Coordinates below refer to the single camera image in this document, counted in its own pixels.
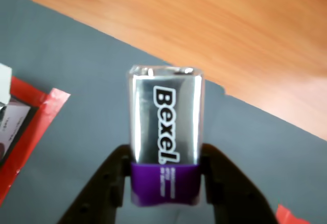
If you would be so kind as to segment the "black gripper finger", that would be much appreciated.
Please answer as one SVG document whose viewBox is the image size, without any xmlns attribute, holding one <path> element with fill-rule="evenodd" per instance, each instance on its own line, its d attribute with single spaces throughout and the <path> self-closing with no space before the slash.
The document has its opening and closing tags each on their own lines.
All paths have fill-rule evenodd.
<svg viewBox="0 0 327 224">
<path fill-rule="evenodd" d="M 203 144 L 200 168 L 206 201 L 213 206 L 214 223 L 278 223 L 256 185 L 215 146 Z"/>
<path fill-rule="evenodd" d="M 131 172 L 131 149 L 118 146 L 90 178 L 59 223 L 115 223 L 123 206 L 125 178 Z"/>
</svg>

